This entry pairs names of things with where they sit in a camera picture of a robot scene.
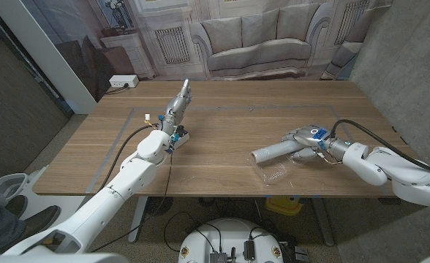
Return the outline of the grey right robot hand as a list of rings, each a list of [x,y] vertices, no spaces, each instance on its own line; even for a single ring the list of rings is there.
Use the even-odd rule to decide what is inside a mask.
[[[293,141],[296,146],[290,154],[290,158],[297,163],[305,163],[316,157],[324,157],[325,141],[330,132],[323,126],[309,125],[293,129],[286,133],[281,141]]]

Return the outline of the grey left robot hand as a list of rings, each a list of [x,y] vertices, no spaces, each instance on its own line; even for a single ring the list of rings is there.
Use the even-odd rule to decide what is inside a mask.
[[[157,129],[165,132],[168,135],[172,135],[176,128],[181,124],[184,118],[185,110],[190,104],[191,100],[192,95],[189,79],[185,79],[179,93],[168,102],[165,109],[165,114],[163,115],[163,118],[160,121]]]

